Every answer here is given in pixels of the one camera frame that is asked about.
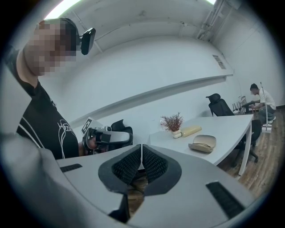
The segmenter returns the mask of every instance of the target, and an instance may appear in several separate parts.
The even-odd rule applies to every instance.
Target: wooden floor
[[[285,151],[285,110],[277,110],[276,120],[273,122],[271,134],[261,133],[254,152],[259,156],[258,163],[249,156],[244,174],[238,180],[257,198],[267,192],[275,181],[276,174],[283,163]],[[218,167],[232,177],[237,177],[241,166],[242,158],[235,168],[231,163],[236,156],[236,151],[230,153]],[[134,185],[143,191],[147,185],[146,177],[135,181]],[[129,186],[129,209],[132,216],[143,203],[143,194]]]

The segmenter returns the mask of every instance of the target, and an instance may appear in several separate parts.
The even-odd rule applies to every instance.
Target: fluorescent light
[[[206,0],[207,2],[211,3],[211,4],[215,4],[216,0]]]
[[[63,0],[48,14],[48,16],[45,17],[45,19],[58,18],[61,14],[63,14],[66,10],[68,10],[79,1],[80,0]]]

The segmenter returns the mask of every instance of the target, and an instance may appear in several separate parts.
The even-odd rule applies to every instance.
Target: man in white shirt
[[[275,102],[271,95],[263,89],[259,89],[256,84],[252,84],[250,86],[250,91],[253,95],[259,95],[260,100],[254,101],[255,103],[259,103],[257,106],[253,106],[254,109],[259,109],[259,119],[261,121],[261,124],[266,124],[266,108],[265,104],[267,106],[267,117],[268,117],[268,123],[272,123],[276,117],[274,115],[274,112],[276,110]]]

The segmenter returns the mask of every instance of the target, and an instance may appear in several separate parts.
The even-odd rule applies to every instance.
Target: black t-shirt
[[[19,51],[10,46],[4,60],[32,100],[20,121],[17,133],[29,138],[37,146],[51,150],[55,159],[78,157],[75,133],[59,114],[40,82],[34,88],[20,79],[16,70],[18,53]]]

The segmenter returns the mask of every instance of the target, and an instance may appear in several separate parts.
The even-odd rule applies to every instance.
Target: vase
[[[173,138],[180,138],[182,136],[180,129],[177,131],[172,131]]]

